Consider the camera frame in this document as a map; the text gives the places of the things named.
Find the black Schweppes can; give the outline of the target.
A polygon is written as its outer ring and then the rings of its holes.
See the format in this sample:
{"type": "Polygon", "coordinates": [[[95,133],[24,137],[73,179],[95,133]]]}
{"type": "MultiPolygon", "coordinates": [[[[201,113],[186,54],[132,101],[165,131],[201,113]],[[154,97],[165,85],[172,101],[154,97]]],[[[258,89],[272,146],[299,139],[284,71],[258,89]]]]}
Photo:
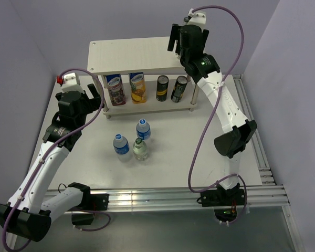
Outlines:
{"type": "Polygon", "coordinates": [[[188,80],[185,76],[178,76],[171,94],[171,100],[178,103],[182,100],[188,80]]]}
{"type": "Polygon", "coordinates": [[[167,98],[169,79],[166,75],[160,75],[157,78],[156,99],[163,102],[167,98]]]}

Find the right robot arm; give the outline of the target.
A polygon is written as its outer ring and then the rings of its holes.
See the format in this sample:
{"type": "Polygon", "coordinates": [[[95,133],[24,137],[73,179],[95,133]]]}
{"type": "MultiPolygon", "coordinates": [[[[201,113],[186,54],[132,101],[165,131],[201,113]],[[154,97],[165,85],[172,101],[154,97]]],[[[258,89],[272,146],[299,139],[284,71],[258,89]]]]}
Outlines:
{"type": "Polygon", "coordinates": [[[212,115],[217,115],[223,134],[214,139],[217,152],[224,157],[222,179],[217,184],[217,200],[224,205],[235,198],[233,189],[239,187],[241,153],[257,129],[255,120],[249,120],[238,107],[225,85],[218,63],[205,53],[209,31],[196,25],[173,24],[168,51],[180,56],[180,63],[193,82],[204,92],[213,106],[212,115]]]}

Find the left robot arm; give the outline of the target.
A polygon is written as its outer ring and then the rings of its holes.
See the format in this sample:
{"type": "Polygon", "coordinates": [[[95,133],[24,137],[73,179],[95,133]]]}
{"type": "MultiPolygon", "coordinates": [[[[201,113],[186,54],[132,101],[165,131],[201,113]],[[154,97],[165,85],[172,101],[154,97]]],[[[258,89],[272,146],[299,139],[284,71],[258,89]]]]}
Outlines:
{"type": "Polygon", "coordinates": [[[99,113],[102,108],[102,98],[95,85],[89,84],[88,89],[92,98],[79,85],[56,94],[58,111],[43,136],[38,158],[14,195],[6,204],[0,204],[2,240],[7,233],[12,233],[39,242],[64,212],[91,207],[90,187],[76,182],[44,201],[50,182],[82,136],[82,130],[89,125],[87,115],[99,113]]]}

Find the green-cap glass bottle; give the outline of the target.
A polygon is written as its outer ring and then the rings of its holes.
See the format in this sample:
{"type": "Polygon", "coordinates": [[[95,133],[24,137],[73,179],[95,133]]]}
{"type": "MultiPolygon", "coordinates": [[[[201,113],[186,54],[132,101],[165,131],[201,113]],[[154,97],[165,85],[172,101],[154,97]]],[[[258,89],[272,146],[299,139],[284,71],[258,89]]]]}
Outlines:
{"type": "Polygon", "coordinates": [[[190,19],[191,19],[191,17],[190,17],[190,16],[186,16],[186,17],[184,17],[184,19],[183,19],[183,25],[187,25],[187,24],[188,24],[188,22],[190,21],[190,19]]]}
{"type": "Polygon", "coordinates": [[[144,140],[136,138],[133,143],[133,155],[139,161],[144,161],[148,157],[148,149],[144,140]]]}

